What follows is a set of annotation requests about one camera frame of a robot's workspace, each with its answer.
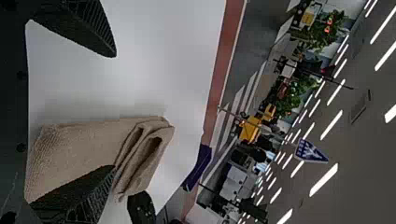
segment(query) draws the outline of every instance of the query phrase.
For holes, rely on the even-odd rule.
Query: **black object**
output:
[[[183,224],[183,223],[177,219],[173,219],[169,224]]]
[[[96,224],[111,191],[115,169],[103,166],[30,203],[43,223]]]
[[[88,7],[93,2],[96,7]],[[71,9],[73,4],[76,3],[79,6],[87,4],[86,12],[89,14],[85,15],[91,15],[92,17],[81,17],[78,16],[79,14],[73,14]],[[16,224],[42,223],[23,197],[29,116],[29,74],[26,56],[25,24],[30,19],[35,18],[37,21],[41,21],[42,24],[46,22],[47,28],[53,25],[52,31],[58,32],[61,32],[62,28],[67,28],[67,24],[79,25],[77,30],[73,30],[74,27],[72,26],[68,27],[69,30],[66,29],[71,35],[66,35],[66,32],[61,33],[61,35],[107,57],[114,57],[116,48],[111,40],[113,37],[109,32],[110,29],[106,17],[102,14],[104,11],[101,7],[98,7],[98,3],[98,0],[62,0],[62,3],[61,0],[0,0],[0,26],[2,31],[4,31],[0,35],[0,42],[3,43],[0,50],[0,68],[3,74],[0,82],[0,95],[4,96],[0,105],[0,118],[4,127],[0,131],[0,204],[2,204],[0,216],[6,217],[9,216],[7,214],[17,214]],[[56,30],[54,25],[57,23],[50,21],[53,16],[45,15],[46,11],[44,9],[46,7],[54,8],[54,6],[59,5],[69,8],[62,11],[66,14],[69,13],[68,16],[59,15],[61,11],[53,11],[53,13],[58,13],[57,16],[62,16],[62,18],[68,17],[69,21],[65,21],[64,24],[61,24],[62,27]],[[96,8],[96,10],[89,11],[89,8]],[[53,19],[60,23],[63,22],[57,18]],[[78,34],[78,32],[83,32],[82,28],[84,26],[86,26],[85,28],[87,29],[85,31],[87,32]]]
[[[129,196],[127,209],[132,223],[155,224],[155,208],[147,192],[143,191]]]
[[[14,212],[7,212],[3,214],[3,216],[0,218],[0,224],[13,224],[15,223],[15,216],[17,214]]]
[[[99,0],[63,0],[41,5],[33,20],[103,56],[117,56],[116,44]]]
[[[254,205],[254,199],[242,199],[242,201],[238,204],[239,209],[252,217],[258,219],[262,223],[268,222],[267,220],[267,204],[256,206]]]

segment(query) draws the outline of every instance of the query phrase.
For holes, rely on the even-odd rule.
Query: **white stripe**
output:
[[[285,222],[287,222],[289,218],[291,218],[292,213],[293,209],[290,209],[289,212],[285,216],[283,216],[276,224],[284,224]]]
[[[373,8],[375,7],[376,3],[378,2],[378,0],[375,0],[372,4],[372,6],[370,7],[370,9],[367,11],[366,13],[366,18],[370,16],[371,11],[373,10]]]
[[[229,107],[229,104],[224,106],[223,109],[228,110],[228,107]],[[213,131],[212,140],[210,142],[210,147],[213,148],[212,158],[213,158],[213,154],[216,152],[216,149],[218,146],[219,137],[220,137],[221,129],[222,129],[222,124],[224,123],[225,116],[226,116],[226,112],[221,110],[218,113],[218,117],[216,118],[216,126],[215,126],[215,130]]]
[[[306,113],[308,112],[308,109],[306,109],[303,113],[303,115],[300,118],[300,121],[298,121],[298,123],[301,123],[303,121],[303,119],[305,118]]]
[[[326,135],[329,133],[329,131],[332,129],[332,127],[334,126],[334,124],[341,118],[341,116],[343,115],[343,110],[340,110],[340,112],[338,112],[338,114],[335,116],[335,118],[332,120],[332,122],[329,124],[329,126],[327,126],[326,130],[323,132],[323,134],[320,136],[320,141],[323,140]]]
[[[270,180],[271,179],[271,177],[272,177],[272,175],[274,174],[274,172],[271,172],[271,174],[270,175],[268,175],[268,177],[267,177],[267,179],[265,180],[265,182],[268,182],[268,180]]]
[[[286,156],[286,152],[284,152],[282,154],[282,157],[280,157],[279,161],[277,162],[278,165],[283,161],[283,158],[285,158],[285,156]]]
[[[282,170],[284,170],[286,168],[286,166],[288,166],[288,164],[291,161],[292,157],[293,157],[293,154],[290,154],[288,159],[285,161],[285,164],[283,164]]]
[[[378,36],[381,34],[382,30],[385,28],[385,26],[387,26],[388,22],[390,21],[390,19],[393,17],[393,15],[396,12],[396,7],[393,8],[393,10],[390,12],[390,14],[387,16],[387,18],[385,19],[385,21],[382,23],[382,25],[379,27],[379,29],[376,31],[375,35],[373,36],[373,38],[370,40],[370,44],[374,44],[374,42],[376,41],[376,39],[378,38]]]
[[[385,114],[385,122],[389,123],[396,117],[396,105],[394,105],[386,114]]]
[[[349,35],[346,36],[346,38],[344,39],[343,43],[341,44],[340,48],[337,50],[337,53],[341,52],[341,49],[343,49],[345,43],[347,42],[347,40],[349,39]]]
[[[282,188],[280,188],[280,189],[274,194],[274,196],[271,198],[270,204],[273,203],[273,202],[276,200],[276,198],[277,198],[277,196],[279,196],[280,192],[282,192]]]
[[[318,108],[318,105],[320,104],[320,99],[318,99],[317,100],[317,103],[314,105],[314,107],[312,108],[312,110],[311,110],[311,112],[309,113],[309,118],[311,118],[312,117],[312,115],[315,113],[315,110],[317,110],[317,108]]]
[[[262,78],[262,73],[263,73],[263,71],[264,71],[264,68],[265,68],[265,65],[266,65],[266,64],[267,64],[267,61],[265,61],[265,62],[262,64],[262,67],[260,68],[259,75],[258,75],[257,78],[256,78],[256,83],[254,84],[253,90],[252,90],[251,94],[249,95],[249,99],[248,99],[248,102],[247,102],[247,106],[246,106],[246,108],[245,108],[245,112],[246,112],[246,113],[247,113],[248,110],[250,109],[250,105],[251,105],[251,103],[253,102],[254,94],[256,93],[257,87],[259,86],[260,79]]]
[[[298,130],[297,134],[294,135],[293,140],[291,141],[291,143],[293,144],[294,141],[298,138],[298,135],[300,135],[301,129]]]
[[[247,90],[245,91],[244,99],[242,100],[242,105],[240,111],[246,111],[248,105],[248,98],[250,96],[251,88],[253,87],[254,80],[256,79],[257,72],[250,78],[247,84]]]
[[[346,45],[346,47],[344,48],[343,52],[341,52],[340,56],[338,56],[338,59],[337,59],[337,61],[335,61],[334,65],[337,65],[341,61],[341,59],[343,58],[344,54],[347,51],[347,48],[349,48],[349,44]]]
[[[313,122],[311,124],[311,126],[309,127],[308,131],[306,131],[306,133],[305,133],[305,135],[303,137],[303,140],[305,140],[308,137],[308,135],[311,133],[311,131],[312,131],[312,129],[314,129],[314,127],[315,127],[315,122]]]
[[[275,160],[274,160],[274,161],[277,161],[277,159],[279,159],[279,156],[280,156],[280,154],[282,154],[282,151],[279,151],[279,152],[277,153],[277,155],[276,155],[276,157],[275,157]]]
[[[332,100],[335,98],[335,96],[338,94],[338,92],[341,90],[341,88],[344,86],[345,83],[346,83],[346,80],[343,79],[343,81],[341,82],[341,85],[339,85],[337,87],[337,89],[335,89],[335,91],[332,93],[332,96],[330,97],[329,101],[327,102],[327,105],[330,105],[332,103]]]
[[[245,86],[243,86],[243,87],[241,88],[241,90],[239,90],[239,91],[236,93],[235,99],[233,100],[233,107],[232,107],[232,109],[231,109],[231,113],[236,114],[236,111],[237,111],[237,109],[238,109],[239,103],[240,103],[240,101],[241,101],[242,93],[244,92],[244,89],[245,89]],[[234,120],[234,116],[230,115],[230,116],[228,117],[228,121],[227,121],[227,124],[226,124],[226,126],[225,126],[225,129],[224,129],[224,132],[223,132],[223,136],[222,136],[222,141],[221,141],[220,148],[219,148],[218,151],[222,151],[222,150],[224,149],[225,144],[226,144],[227,141],[228,141],[228,137],[230,136],[231,128],[233,127],[233,120]]]
[[[381,68],[382,64],[384,64],[388,57],[393,53],[393,51],[396,49],[396,41],[393,43],[393,45],[388,49],[388,51],[384,54],[384,56],[379,60],[379,62],[375,66],[375,71],[378,71],[379,68]]]
[[[293,172],[291,173],[290,178],[294,178],[294,176],[297,174],[297,172],[301,169],[301,167],[304,165],[304,161],[300,161],[300,163],[298,163],[298,165],[296,166],[296,168],[293,170]]]
[[[221,97],[220,97],[220,101],[219,101],[219,104],[220,104],[220,105],[221,105],[221,103],[222,103],[222,98],[223,98],[223,96],[224,96],[224,92],[225,92],[225,89],[226,89],[226,87],[227,87],[228,75],[230,75],[231,64],[233,63],[233,55],[235,54],[236,43],[238,42],[239,33],[240,33],[240,31],[241,31],[241,26],[242,26],[242,21],[243,21],[244,16],[245,16],[245,10],[246,10],[246,8],[247,8],[247,3],[248,3],[248,0],[244,0],[244,5],[243,5],[243,7],[242,7],[241,18],[239,19],[238,29],[237,29],[237,31],[236,31],[235,40],[233,41],[233,52],[231,53],[230,61],[228,62],[227,73],[226,73],[226,75],[225,75],[224,85],[223,85],[223,89],[222,89],[222,92],[221,92]]]
[[[294,126],[296,126],[296,123],[297,123],[298,119],[299,119],[299,117],[297,117],[297,119],[293,122],[293,125],[291,125],[291,128],[294,128]]]
[[[338,75],[340,75],[341,70],[343,70],[344,66],[347,63],[347,59],[344,59],[343,63],[341,63],[341,66],[338,68],[337,72],[334,74],[334,78],[337,78]]]
[[[271,187],[275,184],[275,182],[276,182],[276,177],[273,179],[273,181],[271,181],[270,186],[268,186],[268,190],[271,189]]]
[[[317,90],[317,93],[315,93],[315,98],[317,98],[321,92],[321,90],[324,87],[324,84],[326,83],[326,81],[323,81],[323,83],[320,85],[319,89]]]
[[[318,192],[318,190],[321,189],[321,187],[323,187],[323,185],[325,185],[327,183],[327,181],[329,181],[336,173],[338,172],[338,163],[336,163],[332,169],[330,169],[326,175],[324,175],[317,184],[314,185],[314,187],[312,187],[312,189],[309,191],[309,197],[314,196],[314,194],[316,192]]]
[[[312,93],[312,94],[309,96],[308,100],[306,101],[306,103],[305,103],[305,105],[304,105],[304,108],[306,108],[306,107],[308,106],[309,102],[310,102],[311,99],[312,99],[312,96],[314,96],[314,93]]]
[[[370,5],[370,3],[371,3],[371,0],[368,0],[367,3],[366,3],[366,6],[364,6],[364,10],[367,9],[367,7]]]

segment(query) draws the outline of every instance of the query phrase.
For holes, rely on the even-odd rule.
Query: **fabric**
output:
[[[46,125],[29,151],[28,203],[89,172],[114,164],[120,200],[147,188],[175,128],[161,117]]]

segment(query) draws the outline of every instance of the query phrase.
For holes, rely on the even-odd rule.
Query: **traffic sign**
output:
[[[329,158],[324,155],[314,144],[300,139],[297,148],[294,152],[294,158],[300,161],[315,162],[315,163],[328,163]]]

